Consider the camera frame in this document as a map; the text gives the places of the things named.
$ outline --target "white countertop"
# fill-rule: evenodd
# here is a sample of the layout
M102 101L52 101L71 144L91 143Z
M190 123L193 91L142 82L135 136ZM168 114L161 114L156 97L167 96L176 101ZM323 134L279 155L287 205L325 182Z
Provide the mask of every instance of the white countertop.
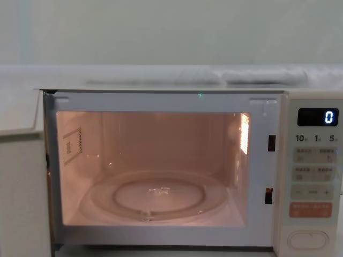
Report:
M343 195L340 201L335 257L343 256ZM210 252L210 251L88 251L82 247L63 247L56 257L275 257L267 252Z

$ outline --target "microwave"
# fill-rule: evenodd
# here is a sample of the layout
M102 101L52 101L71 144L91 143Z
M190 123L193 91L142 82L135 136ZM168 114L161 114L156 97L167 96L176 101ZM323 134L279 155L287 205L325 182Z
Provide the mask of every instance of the microwave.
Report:
M98 84L31 90L35 129L0 137L3 256L63 245L333 256L343 91Z

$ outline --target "microwave door frame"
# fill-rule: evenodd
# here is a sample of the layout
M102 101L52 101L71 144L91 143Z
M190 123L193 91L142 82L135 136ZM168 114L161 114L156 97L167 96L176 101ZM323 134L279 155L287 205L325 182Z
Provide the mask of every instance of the microwave door frame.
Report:
M277 134L280 91L86 92L44 94L49 142L53 233L57 244L272 246L272 205L277 152L268 152L268 135ZM56 114L58 111L247 112L251 116L247 224L212 226L74 226L63 224Z

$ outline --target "digital display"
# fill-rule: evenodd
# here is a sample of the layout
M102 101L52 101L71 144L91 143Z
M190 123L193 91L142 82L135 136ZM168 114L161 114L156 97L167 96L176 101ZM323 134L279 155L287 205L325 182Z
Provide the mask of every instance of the digital display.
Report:
M334 127L337 124L337 108L300 108L298 111L298 126Z

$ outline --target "microwave floor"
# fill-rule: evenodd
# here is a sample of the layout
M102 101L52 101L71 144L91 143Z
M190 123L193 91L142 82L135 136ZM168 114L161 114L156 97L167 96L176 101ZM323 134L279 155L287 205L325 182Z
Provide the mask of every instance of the microwave floor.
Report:
M245 226L230 190L192 172L125 172L91 186L68 225Z

